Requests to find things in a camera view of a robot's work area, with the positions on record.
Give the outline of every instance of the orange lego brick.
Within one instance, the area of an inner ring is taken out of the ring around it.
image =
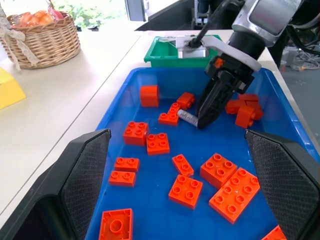
[[[194,174],[193,168],[183,154],[174,156],[172,163],[181,175],[190,177]]]
[[[99,240],[132,240],[134,212],[131,208],[102,213]]]
[[[129,122],[123,133],[124,143],[128,145],[146,145],[146,135],[149,134],[149,126],[144,122]]]
[[[237,165],[215,153],[200,168],[200,176],[219,189],[235,173]]]
[[[158,119],[159,124],[177,126],[179,117],[173,114],[161,113]]]
[[[123,172],[138,172],[139,159],[118,157],[115,161],[114,169],[116,171],[123,171]]]
[[[195,101],[195,96],[193,94],[185,92],[178,98],[176,102],[181,105],[182,109],[187,110],[191,108]]]
[[[242,106],[239,108],[238,114],[236,115],[235,125],[246,129],[254,124],[254,118],[256,114],[255,109],[250,106]]]
[[[257,94],[239,94],[238,98],[243,101],[259,102]]]
[[[169,192],[169,199],[195,209],[202,185],[200,181],[179,174]]]
[[[178,104],[178,103],[172,103],[169,111],[168,111],[168,114],[171,114],[171,115],[177,115],[178,111],[180,110],[181,108],[181,105]]]
[[[210,199],[209,205],[234,224],[259,189],[258,178],[240,167]]]
[[[146,138],[146,150],[148,155],[170,153],[168,135],[166,133],[148,135]]]
[[[225,106],[225,111],[227,114],[237,114],[241,106],[245,106],[246,102],[243,100],[229,100]]]
[[[262,118],[262,116],[264,115],[264,112],[262,111],[259,102],[246,101],[245,103],[247,106],[254,108],[255,116],[254,116],[253,120],[260,120]]]
[[[133,187],[136,182],[136,173],[128,171],[112,171],[109,177],[110,185]]]
[[[262,238],[262,240],[287,240],[287,239],[278,225],[271,232],[269,232],[267,236]]]
[[[140,87],[140,101],[142,107],[159,106],[159,88],[157,85]]]

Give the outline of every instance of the blue plastic tray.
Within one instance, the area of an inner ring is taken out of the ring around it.
[[[103,211],[125,208],[133,209],[134,240],[258,240],[277,225],[261,191],[235,224],[230,224],[208,204],[217,189],[202,179],[199,172],[201,165],[214,153],[256,174],[244,139],[245,130],[235,125],[234,115],[223,113],[217,121],[201,130],[182,120],[178,126],[158,124],[160,113],[166,113],[183,92],[199,97],[208,80],[200,68],[138,68],[129,74],[97,127],[111,129],[112,138],[87,240],[98,239]],[[143,85],[159,86],[160,107],[140,106],[139,89]],[[258,94],[264,112],[262,119],[251,129],[294,140],[319,161],[319,155],[272,72],[262,69],[247,92]],[[148,156],[145,147],[125,145],[122,136],[129,121],[148,123],[152,134],[167,133],[170,154]],[[203,182],[195,210],[168,198],[177,177],[172,157],[178,154],[184,154],[194,169],[194,178]],[[140,159],[134,187],[108,184],[117,157]]]

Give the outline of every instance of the gray floor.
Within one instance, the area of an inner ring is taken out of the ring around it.
[[[320,69],[282,74],[296,104],[320,144]]]

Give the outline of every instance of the green plastic bin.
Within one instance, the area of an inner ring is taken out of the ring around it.
[[[196,67],[205,68],[210,59],[217,55],[217,51],[210,49],[208,57],[178,58],[178,50],[170,42],[159,42],[156,36],[144,57],[145,62],[151,62],[152,67]]]

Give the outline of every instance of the white table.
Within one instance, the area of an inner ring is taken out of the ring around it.
[[[0,110],[0,228],[66,145],[96,129],[129,72],[150,67],[143,59],[155,36],[198,32],[126,32],[117,39],[103,32],[87,32],[80,34],[82,52],[61,65],[16,72],[8,59],[0,62],[27,95],[27,99]],[[232,30],[208,34],[218,34],[227,41]],[[309,134],[270,53],[265,50],[258,61],[273,72]],[[312,134],[309,136],[317,142]]]

